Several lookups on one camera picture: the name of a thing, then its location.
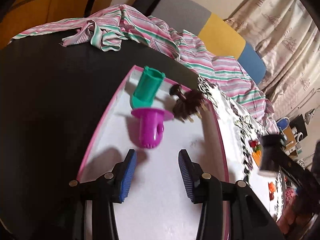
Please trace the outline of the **orange plastic boat toy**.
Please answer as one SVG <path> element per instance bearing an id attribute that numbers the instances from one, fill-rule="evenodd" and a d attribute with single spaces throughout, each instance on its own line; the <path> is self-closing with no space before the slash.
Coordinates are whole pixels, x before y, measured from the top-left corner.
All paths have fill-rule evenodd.
<path id="1" fill-rule="evenodd" d="M 262 151 L 261 150 L 254 151 L 252 153 L 252 158 L 255 161 L 257 167 L 259 167 L 262 159 Z"/>

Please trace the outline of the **orange cube block toy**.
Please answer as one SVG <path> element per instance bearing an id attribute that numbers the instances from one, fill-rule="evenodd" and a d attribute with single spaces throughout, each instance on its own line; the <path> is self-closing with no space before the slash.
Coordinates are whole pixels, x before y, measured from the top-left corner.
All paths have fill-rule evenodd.
<path id="1" fill-rule="evenodd" d="M 276 186 L 273 182 L 268 183 L 268 190 L 269 190 L 269 199 L 270 201 L 274 200 L 274 193 L 276 192 Z"/>

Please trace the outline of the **magenta plastic mould toy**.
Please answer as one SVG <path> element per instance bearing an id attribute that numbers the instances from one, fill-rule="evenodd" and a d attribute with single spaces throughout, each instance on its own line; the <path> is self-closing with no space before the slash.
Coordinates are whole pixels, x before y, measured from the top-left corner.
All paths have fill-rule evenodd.
<path id="1" fill-rule="evenodd" d="M 156 148 L 163 138 L 164 122 L 174 115 L 160 108 L 136 108 L 131 115 L 139 119 L 139 143 L 142 148 Z"/>

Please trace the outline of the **dark brown wooden toy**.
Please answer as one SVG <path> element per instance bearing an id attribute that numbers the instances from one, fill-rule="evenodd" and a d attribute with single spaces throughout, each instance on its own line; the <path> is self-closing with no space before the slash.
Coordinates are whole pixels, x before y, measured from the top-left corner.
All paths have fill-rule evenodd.
<path id="1" fill-rule="evenodd" d="M 181 88 L 180 84 L 175 84 L 169 90 L 170 96 L 178 96 L 172 109 L 174 117 L 182 122 L 185 120 L 194 122 L 192 115 L 196 115 L 201 119 L 201 111 L 208 111 L 203 93 L 192 89 L 183 94 Z"/>

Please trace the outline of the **green plastic cylinder toy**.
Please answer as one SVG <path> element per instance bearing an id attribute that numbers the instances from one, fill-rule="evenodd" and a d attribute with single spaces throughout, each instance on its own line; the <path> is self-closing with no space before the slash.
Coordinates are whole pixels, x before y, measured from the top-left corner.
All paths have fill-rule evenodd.
<path id="1" fill-rule="evenodd" d="M 138 85 L 131 96 L 131 107 L 133 109 L 151 107 L 164 79 L 165 74 L 163 72 L 145 66 Z"/>

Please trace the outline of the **red shiny capsule toy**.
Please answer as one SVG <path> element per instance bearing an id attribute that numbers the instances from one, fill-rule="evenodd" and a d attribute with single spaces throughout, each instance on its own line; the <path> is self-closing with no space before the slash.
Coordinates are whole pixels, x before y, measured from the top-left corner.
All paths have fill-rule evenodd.
<path id="1" fill-rule="evenodd" d="M 249 145 L 251 148 L 256 148 L 259 145 L 259 141 L 258 140 L 250 140 Z"/>

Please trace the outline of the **cluttered shelf with items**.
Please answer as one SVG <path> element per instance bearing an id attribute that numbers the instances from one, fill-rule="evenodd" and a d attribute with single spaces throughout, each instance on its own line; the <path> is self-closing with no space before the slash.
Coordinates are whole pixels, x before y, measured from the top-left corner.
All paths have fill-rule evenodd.
<path id="1" fill-rule="evenodd" d="M 283 132 L 287 137 L 285 153 L 310 170 L 319 142 L 319 106 L 296 116 Z"/>

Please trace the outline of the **blue round container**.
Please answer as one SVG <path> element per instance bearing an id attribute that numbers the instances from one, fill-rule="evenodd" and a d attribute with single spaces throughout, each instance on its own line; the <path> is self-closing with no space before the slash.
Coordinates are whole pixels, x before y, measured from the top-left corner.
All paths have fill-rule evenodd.
<path id="1" fill-rule="evenodd" d="M 276 122 L 278 128 L 280 130 L 285 130 L 290 125 L 290 119 L 288 117 L 283 117 Z"/>

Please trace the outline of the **white floral embroidered tablecloth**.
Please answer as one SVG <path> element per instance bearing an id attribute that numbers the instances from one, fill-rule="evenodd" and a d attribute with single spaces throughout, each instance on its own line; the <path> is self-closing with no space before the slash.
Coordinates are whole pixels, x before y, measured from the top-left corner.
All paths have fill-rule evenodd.
<path id="1" fill-rule="evenodd" d="M 281 217 L 284 208 L 283 176 L 274 177 L 259 174 L 259 167 L 252 158 L 250 140 L 259 140 L 267 135 L 264 127 L 248 111 L 222 92 L 217 85 L 203 77 L 197 78 L 198 90 L 212 103 L 225 149 L 229 182 L 246 181 L 274 220 Z M 276 186 L 274 200 L 269 199 L 268 183 Z"/>

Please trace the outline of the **pink white tray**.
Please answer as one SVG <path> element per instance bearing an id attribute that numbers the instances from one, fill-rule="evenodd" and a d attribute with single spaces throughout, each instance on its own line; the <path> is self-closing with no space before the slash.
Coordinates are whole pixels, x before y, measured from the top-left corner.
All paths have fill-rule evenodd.
<path id="1" fill-rule="evenodd" d="M 93 133 L 78 180 L 87 182 L 110 172 L 134 149 L 138 159 L 129 195 L 123 204 L 114 206 L 119 238 L 195 239 L 201 206 L 187 197 L 178 153 L 187 150 L 204 172 L 229 180 L 216 113 L 206 101 L 206 109 L 192 121 L 166 121 L 156 148 L 141 148 L 139 120 L 131 115 L 130 98 L 142 72 L 134 66 L 121 81 Z"/>

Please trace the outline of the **grey yellow blue chair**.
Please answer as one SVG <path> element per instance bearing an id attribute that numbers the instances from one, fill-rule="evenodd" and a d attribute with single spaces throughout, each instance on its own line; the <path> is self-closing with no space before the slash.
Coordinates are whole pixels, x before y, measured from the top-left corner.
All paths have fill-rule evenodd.
<path id="1" fill-rule="evenodd" d="M 135 0 L 132 6 L 145 16 L 155 16 L 176 31 L 199 37 L 216 56 L 233 56 L 256 84 L 266 67 L 253 47 L 224 20 L 192 0 Z"/>

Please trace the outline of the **beige patterned curtain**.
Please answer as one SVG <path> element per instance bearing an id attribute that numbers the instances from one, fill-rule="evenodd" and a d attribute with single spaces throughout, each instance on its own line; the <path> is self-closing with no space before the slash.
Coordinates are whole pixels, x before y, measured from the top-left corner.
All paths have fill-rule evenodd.
<path id="1" fill-rule="evenodd" d="M 259 88 L 277 117 L 319 78 L 319 29 L 300 0 L 249 0 L 226 21 L 266 66 Z"/>

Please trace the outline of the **pink green striped cloth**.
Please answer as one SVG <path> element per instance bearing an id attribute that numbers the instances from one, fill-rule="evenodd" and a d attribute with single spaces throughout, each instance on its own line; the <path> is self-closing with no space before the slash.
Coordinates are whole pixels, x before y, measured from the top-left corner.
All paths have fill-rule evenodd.
<path id="1" fill-rule="evenodd" d="M 146 17 L 129 5 L 114 5 L 88 18 L 66 18 L 45 23 L 13 38 L 18 40 L 72 29 L 76 34 L 62 39 L 64 47 L 89 42 L 102 51 L 120 51 L 124 40 L 143 44 L 218 85 L 226 96 L 244 107 L 269 133 L 279 132 L 272 104 L 235 57 L 213 54 L 191 32 L 183 30 L 179 33 L 163 20 Z"/>

